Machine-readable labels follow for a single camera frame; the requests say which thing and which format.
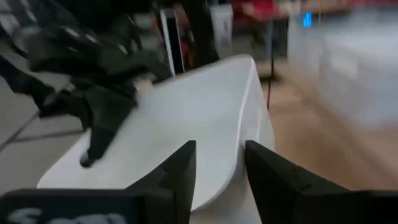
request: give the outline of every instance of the wooden floor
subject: wooden floor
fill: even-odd
[[[266,98],[267,85],[263,89]],[[281,82],[271,90],[269,114],[281,156],[349,189],[398,189],[376,162],[335,133],[293,86]]]

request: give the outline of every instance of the white box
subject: white box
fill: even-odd
[[[398,123],[397,28],[356,30],[325,38],[320,100],[360,128]]]
[[[385,32],[397,30],[398,11],[394,8],[359,7],[351,14],[324,17],[320,24],[317,19],[312,19],[310,27],[304,27],[304,18],[305,14],[290,18],[287,58],[290,63],[307,67],[313,72],[311,74],[316,74],[329,36],[349,38],[363,34],[359,39],[375,34],[386,36]]]

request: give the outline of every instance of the blue light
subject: blue light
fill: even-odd
[[[307,12],[305,14],[304,21],[303,21],[303,26],[304,27],[311,27],[312,26],[312,13],[311,12]]]

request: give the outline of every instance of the table leg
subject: table leg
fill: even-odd
[[[267,34],[266,34],[266,59],[271,60],[271,74],[268,76],[260,77],[260,82],[268,82],[270,81],[276,81],[277,77],[275,76],[275,71],[274,71],[274,20],[270,20],[267,23]]]

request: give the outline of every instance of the white table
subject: white table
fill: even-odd
[[[137,101],[139,107],[92,168],[79,165],[89,145],[87,132],[47,171],[38,188],[124,189],[188,140],[196,140],[192,223],[242,223],[232,217],[244,213],[257,215],[251,223],[260,223],[244,175],[243,144],[253,139],[273,149],[274,133],[250,56],[202,67],[140,92]]]

